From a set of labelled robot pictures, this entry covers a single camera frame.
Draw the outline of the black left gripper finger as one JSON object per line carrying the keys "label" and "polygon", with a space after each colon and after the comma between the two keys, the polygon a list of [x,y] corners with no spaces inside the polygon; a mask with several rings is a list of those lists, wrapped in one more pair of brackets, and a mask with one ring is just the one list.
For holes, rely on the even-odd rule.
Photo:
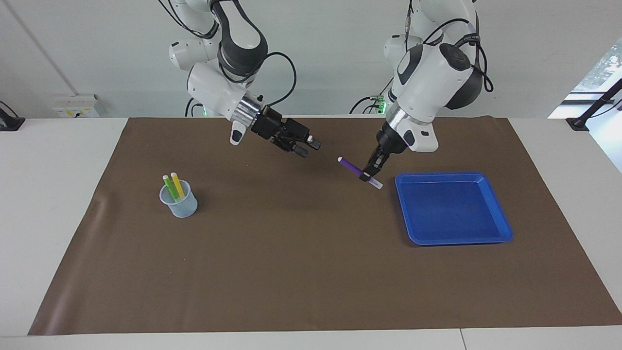
{"label": "black left gripper finger", "polygon": [[375,177],[381,170],[386,161],[389,159],[389,154],[375,154],[371,157],[371,177]]}
{"label": "black left gripper finger", "polygon": [[375,150],[369,160],[367,160],[366,166],[362,169],[359,179],[363,182],[368,182],[382,169],[382,150]]}

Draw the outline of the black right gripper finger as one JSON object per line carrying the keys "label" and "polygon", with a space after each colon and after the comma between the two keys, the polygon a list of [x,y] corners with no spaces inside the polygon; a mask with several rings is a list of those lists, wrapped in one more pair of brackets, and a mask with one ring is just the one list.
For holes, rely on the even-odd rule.
{"label": "black right gripper finger", "polygon": [[287,118],[284,123],[286,129],[285,137],[297,138],[302,141],[306,141],[308,146],[312,149],[319,150],[322,146],[319,139],[311,135],[309,128],[294,120],[293,118]]}
{"label": "black right gripper finger", "polygon": [[307,142],[297,138],[272,137],[272,144],[286,153],[294,153],[302,158],[308,157],[309,154],[308,149],[304,148],[304,145],[308,146]]}

